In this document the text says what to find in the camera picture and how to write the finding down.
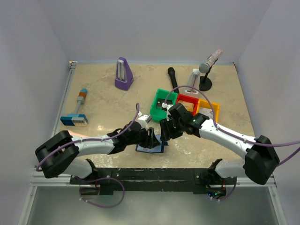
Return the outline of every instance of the black handle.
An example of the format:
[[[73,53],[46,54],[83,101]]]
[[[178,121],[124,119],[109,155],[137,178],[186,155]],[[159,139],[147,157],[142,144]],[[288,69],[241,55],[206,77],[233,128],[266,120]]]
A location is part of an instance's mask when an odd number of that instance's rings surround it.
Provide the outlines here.
[[[168,75],[169,75],[169,77],[171,79],[171,83],[172,83],[173,88],[178,87],[177,81],[176,81],[176,77],[175,77],[175,70],[174,70],[173,67],[168,68]]]

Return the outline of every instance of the white backdrop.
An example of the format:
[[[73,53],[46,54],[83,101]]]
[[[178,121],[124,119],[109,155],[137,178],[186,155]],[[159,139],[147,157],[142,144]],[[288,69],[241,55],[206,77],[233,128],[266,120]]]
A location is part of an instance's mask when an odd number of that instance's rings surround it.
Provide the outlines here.
[[[51,134],[67,58],[36,0],[0,1],[0,224],[17,224],[34,150]]]
[[[273,0],[241,56],[238,74],[256,135],[273,143],[300,140],[300,1]],[[299,146],[276,148],[280,159]],[[300,221],[300,154],[275,170],[290,225]]]
[[[39,0],[70,60],[237,62],[271,0]]]

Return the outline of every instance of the green container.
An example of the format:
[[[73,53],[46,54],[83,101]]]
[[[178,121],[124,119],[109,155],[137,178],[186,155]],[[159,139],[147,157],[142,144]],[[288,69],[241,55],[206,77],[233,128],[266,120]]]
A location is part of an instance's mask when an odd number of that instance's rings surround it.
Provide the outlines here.
[[[162,110],[161,108],[157,107],[158,99],[165,99],[167,95],[169,94],[168,90],[158,89],[154,98],[154,101],[152,103],[151,109],[150,109],[150,115],[152,116],[153,120],[160,121],[162,119],[165,119],[167,117],[166,111]],[[172,104],[174,105],[176,103],[178,94],[175,92],[172,92],[168,98],[168,100],[172,101]]]

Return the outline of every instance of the red box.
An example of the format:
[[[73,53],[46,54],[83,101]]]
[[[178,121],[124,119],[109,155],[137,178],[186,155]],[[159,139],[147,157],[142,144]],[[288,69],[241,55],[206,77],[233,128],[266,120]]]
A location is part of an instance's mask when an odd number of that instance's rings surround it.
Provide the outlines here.
[[[192,115],[195,116],[197,114],[198,108],[199,108],[199,103],[200,103],[198,98],[178,94],[176,103],[178,103],[178,101],[180,101],[180,100],[194,104]]]

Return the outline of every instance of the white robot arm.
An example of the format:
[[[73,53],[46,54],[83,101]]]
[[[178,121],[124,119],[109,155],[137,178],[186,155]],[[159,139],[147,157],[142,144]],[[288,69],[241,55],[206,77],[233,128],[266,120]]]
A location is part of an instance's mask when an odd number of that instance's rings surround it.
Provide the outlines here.
[[[221,178],[247,176],[255,183],[264,185],[279,164],[279,158],[273,147],[263,147],[246,142],[271,144],[265,136],[259,138],[239,134],[226,127],[215,127],[213,120],[198,113],[195,116],[187,111],[182,104],[164,105],[167,118],[160,121],[161,141],[168,141],[180,137],[183,132],[189,135],[205,138],[216,142],[240,156],[240,160],[218,160],[215,172]],[[236,137],[225,134],[228,131]]]
[[[167,118],[160,121],[162,142],[178,138],[186,132],[216,142],[240,156],[240,160],[218,159],[213,163],[215,173],[222,179],[247,176],[255,183],[264,185],[279,164],[279,158],[273,147],[257,146],[240,140],[271,144],[265,136],[255,138],[239,134],[221,125],[217,128],[209,117],[200,113],[192,116],[182,104],[163,107],[167,110]],[[116,154],[132,144],[139,144],[145,148],[159,146],[160,142],[156,139],[153,128],[148,129],[147,124],[150,120],[150,115],[140,114],[129,128],[126,125],[123,129],[117,129],[101,137],[82,138],[71,135],[68,131],[61,131],[36,150],[39,166],[42,167],[40,171],[44,172],[46,178],[57,177],[64,173],[82,179],[93,179],[90,176],[95,170],[94,164],[88,159],[76,157]],[[121,133],[125,128],[127,130],[119,135],[118,131]],[[225,134],[219,128],[235,134],[240,139]]]

